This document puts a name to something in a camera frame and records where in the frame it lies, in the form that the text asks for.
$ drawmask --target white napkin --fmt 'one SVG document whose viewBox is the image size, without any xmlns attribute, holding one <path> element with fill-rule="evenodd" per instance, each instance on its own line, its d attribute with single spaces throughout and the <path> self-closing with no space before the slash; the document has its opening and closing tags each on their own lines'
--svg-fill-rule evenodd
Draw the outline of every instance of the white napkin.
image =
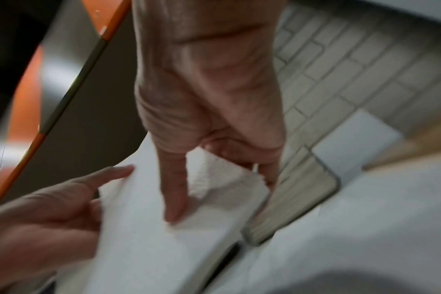
<svg viewBox="0 0 441 294">
<path fill-rule="evenodd" d="M 162 220 L 158 161 L 149 135 L 119 165 L 127 164 L 136 165 L 128 179 L 100 189 L 104 218 L 85 293 L 196 293 L 268 189 L 258 174 L 198 148 L 188 154 L 189 216 L 171 227 Z M 67 283 L 58 284 L 58 292 L 66 293 Z"/>
</svg>

